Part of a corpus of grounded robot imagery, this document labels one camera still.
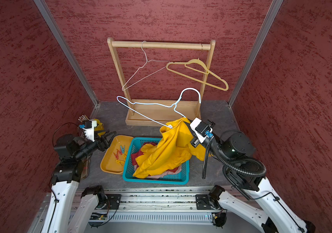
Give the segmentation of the yellow t-shirt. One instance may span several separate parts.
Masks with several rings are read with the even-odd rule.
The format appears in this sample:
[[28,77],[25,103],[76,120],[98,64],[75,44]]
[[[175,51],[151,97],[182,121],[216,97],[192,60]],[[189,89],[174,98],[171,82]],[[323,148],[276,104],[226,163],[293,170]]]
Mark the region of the yellow t-shirt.
[[183,163],[195,156],[195,152],[199,154],[190,143],[192,134],[187,127],[188,123],[190,120],[184,117],[161,127],[162,139],[157,146],[141,147],[144,154],[136,159],[139,166],[135,168],[133,176],[146,179],[166,171],[180,172]]

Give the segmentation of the aluminium mounting rail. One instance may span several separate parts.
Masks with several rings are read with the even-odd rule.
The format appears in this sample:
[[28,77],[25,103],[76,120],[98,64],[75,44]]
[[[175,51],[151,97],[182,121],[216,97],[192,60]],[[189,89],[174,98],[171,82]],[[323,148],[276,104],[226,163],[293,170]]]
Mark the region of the aluminium mounting rail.
[[[95,227],[107,223],[154,223],[154,224],[192,224],[219,227],[229,216],[229,212],[219,210],[198,210],[195,195],[208,194],[209,187],[161,188],[161,189],[112,189],[105,194],[122,195],[118,210],[95,210],[87,225]],[[81,201],[83,191],[77,191],[70,216],[73,217]],[[47,195],[34,221],[30,233],[42,233],[51,194]]]

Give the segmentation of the light blue wire hanger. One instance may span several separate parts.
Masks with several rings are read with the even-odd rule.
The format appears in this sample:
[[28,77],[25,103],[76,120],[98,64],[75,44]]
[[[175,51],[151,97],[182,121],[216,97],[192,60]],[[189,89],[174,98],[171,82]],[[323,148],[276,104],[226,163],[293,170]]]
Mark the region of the light blue wire hanger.
[[[183,101],[185,92],[194,91],[198,95],[196,101]],[[202,97],[194,88],[181,91],[177,100],[129,100],[117,96],[117,101],[128,108],[125,123],[130,126],[165,126],[168,122],[186,117],[194,119],[201,116],[200,107]]]

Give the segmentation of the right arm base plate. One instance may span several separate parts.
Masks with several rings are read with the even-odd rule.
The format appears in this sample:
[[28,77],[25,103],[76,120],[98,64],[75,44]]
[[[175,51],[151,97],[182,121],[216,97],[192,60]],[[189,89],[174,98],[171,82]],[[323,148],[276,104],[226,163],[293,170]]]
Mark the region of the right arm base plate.
[[207,194],[197,194],[195,195],[195,199],[198,210],[224,210],[218,202],[220,200],[219,197]]

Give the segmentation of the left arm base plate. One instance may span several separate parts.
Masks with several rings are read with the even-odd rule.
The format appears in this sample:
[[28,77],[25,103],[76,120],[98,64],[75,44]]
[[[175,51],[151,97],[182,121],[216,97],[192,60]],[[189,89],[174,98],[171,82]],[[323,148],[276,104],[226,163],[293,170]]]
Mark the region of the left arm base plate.
[[118,210],[122,195],[120,194],[107,194],[99,195],[99,203],[96,210]]

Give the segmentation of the pink printed t-shirt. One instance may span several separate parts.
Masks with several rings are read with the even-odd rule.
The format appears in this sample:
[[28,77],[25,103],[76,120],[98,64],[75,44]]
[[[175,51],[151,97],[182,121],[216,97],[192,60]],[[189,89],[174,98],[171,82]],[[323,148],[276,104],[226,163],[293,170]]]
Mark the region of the pink printed t-shirt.
[[171,176],[173,178],[175,175],[178,175],[178,174],[179,174],[178,172],[166,171],[160,175],[148,176],[147,179],[158,180],[158,179],[161,179],[161,178],[164,178],[167,176]]

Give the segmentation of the teal plastic basket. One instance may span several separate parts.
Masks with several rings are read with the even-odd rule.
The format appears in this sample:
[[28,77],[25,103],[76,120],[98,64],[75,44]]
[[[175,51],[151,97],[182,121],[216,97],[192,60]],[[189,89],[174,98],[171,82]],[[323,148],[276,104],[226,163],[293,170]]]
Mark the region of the teal plastic basket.
[[126,182],[133,182],[133,183],[156,183],[156,184],[172,184],[172,185],[185,185],[189,181],[189,161],[183,163],[180,168],[181,171],[177,174],[170,174],[158,179],[138,179],[137,177],[133,176],[135,172],[135,168],[132,163],[131,155],[139,152],[141,147],[146,143],[155,143],[158,142],[161,138],[152,138],[152,137],[135,137],[131,141],[129,146],[129,152],[127,152],[127,157],[124,164],[124,170],[122,177]]

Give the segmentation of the plaid pencil case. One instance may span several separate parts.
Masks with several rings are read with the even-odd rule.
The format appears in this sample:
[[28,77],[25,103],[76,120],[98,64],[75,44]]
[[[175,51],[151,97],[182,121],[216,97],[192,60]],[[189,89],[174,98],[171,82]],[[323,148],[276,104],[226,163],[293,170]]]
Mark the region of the plaid pencil case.
[[84,162],[84,168],[83,168],[83,171],[82,171],[82,174],[81,174],[81,179],[82,180],[89,176],[89,168],[90,168],[90,159],[87,159]]

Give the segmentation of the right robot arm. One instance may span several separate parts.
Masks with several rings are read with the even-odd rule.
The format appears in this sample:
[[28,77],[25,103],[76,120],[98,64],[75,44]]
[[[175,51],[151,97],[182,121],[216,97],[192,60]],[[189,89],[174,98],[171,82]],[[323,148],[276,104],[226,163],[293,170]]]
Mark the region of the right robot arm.
[[253,158],[256,148],[241,131],[233,131],[225,141],[205,131],[191,130],[192,146],[202,145],[222,165],[222,173],[234,189],[247,201],[255,201],[259,208],[247,204],[228,190],[215,185],[207,199],[209,206],[226,210],[241,217],[262,233],[314,233],[315,225],[298,217],[266,177],[265,165]]

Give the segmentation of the wooden clothes rack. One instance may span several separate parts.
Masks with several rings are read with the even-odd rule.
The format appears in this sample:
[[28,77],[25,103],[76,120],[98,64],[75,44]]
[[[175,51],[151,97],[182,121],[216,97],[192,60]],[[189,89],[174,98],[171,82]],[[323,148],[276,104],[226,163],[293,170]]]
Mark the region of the wooden clothes rack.
[[[174,43],[174,42],[139,42],[139,41],[115,41],[112,38],[107,40],[109,50],[111,52],[120,83],[122,85],[122,91],[124,92],[124,97],[132,100],[128,91],[128,82],[125,80],[122,66],[119,60],[117,48],[141,48],[143,49],[177,49],[177,50],[206,50],[208,52],[206,65],[210,69],[212,58],[214,54],[214,49],[216,45],[215,40],[211,40],[209,44],[197,44],[197,43]],[[205,91],[205,85],[201,85],[199,90],[201,97],[203,97]]]

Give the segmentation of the yellow plastic tray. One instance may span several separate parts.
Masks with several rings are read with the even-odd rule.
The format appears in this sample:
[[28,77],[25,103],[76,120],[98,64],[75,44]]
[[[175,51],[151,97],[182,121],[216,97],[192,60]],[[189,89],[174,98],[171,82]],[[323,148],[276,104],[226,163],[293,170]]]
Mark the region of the yellow plastic tray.
[[[123,174],[124,166],[116,162],[114,153],[116,153],[117,150],[120,149],[120,146],[125,146],[126,150],[125,154],[128,154],[133,139],[134,138],[132,136],[124,136],[124,135],[116,136],[113,139],[110,147],[106,150],[106,153],[100,164],[100,168],[103,172],[116,174],[116,175]],[[119,155],[118,160],[126,161],[123,159],[122,155]]]

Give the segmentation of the dark red t-shirt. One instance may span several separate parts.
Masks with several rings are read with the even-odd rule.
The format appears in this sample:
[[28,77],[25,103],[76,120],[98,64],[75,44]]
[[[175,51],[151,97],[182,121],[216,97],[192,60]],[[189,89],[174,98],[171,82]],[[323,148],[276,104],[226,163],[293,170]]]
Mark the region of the dark red t-shirt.
[[[157,146],[157,143],[154,142],[146,142],[144,145],[152,145],[152,146]],[[142,149],[140,149],[138,152],[131,154],[131,160],[132,160],[132,165],[137,168],[139,165],[136,161],[136,159],[140,156],[142,156],[144,154],[144,152],[142,151]]]

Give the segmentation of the yellow pencil cup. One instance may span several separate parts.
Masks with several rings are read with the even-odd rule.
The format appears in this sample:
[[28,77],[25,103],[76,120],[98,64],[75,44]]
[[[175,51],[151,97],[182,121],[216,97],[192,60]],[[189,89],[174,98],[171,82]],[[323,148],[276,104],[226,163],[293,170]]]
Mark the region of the yellow pencil cup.
[[93,119],[96,121],[97,126],[94,128],[94,136],[95,137],[101,137],[105,134],[105,129],[103,123],[100,122],[98,119]]

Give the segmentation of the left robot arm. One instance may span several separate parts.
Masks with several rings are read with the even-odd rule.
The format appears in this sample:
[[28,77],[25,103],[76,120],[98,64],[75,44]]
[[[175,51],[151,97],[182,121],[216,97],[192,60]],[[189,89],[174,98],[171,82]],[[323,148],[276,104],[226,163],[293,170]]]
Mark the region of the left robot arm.
[[43,233],[82,233],[95,210],[105,212],[113,207],[102,186],[86,188],[82,195],[78,210],[70,216],[73,200],[81,181],[84,161],[97,150],[107,150],[116,132],[108,132],[93,139],[74,136],[61,136],[54,145],[58,153],[59,163],[51,178],[51,199],[42,228]]

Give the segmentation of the cream plastic hanger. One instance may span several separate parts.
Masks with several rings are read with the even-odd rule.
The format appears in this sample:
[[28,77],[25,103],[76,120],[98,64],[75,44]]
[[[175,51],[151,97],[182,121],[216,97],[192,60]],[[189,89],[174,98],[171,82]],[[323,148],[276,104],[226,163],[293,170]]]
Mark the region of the cream plastic hanger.
[[[177,67],[177,66],[180,66],[180,67],[183,66],[185,69],[190,70],[190,72],[183,73],[179,70],[173,69],[174,67]],[[209,87],[221,90],[221,91],[228,91],[228,89],[229,89],[228,83],[224,79],[222,79],[221,77],[219,77],[218,75],[216,75],[215,73],[210,71],[209,68],[207,67],[207,65],[203,61],[201,61],[200,59],[191,59],[187,62],[169,62],[166,65],[166,69],[169,72],[172,72],[174,74],[185,77],[187,79],[199,82],[200,84],[205,85],[205,86],[209,86]],[[203,77],[198,79],[194,76],[190,76],[190,74],[192,72],[199,73]],[[223,86],[218,86],[218,85],[215,85],[213,83],[207,82],[207,78],[209,76],[212,76],[216,80],[220,81],[223,84]]]

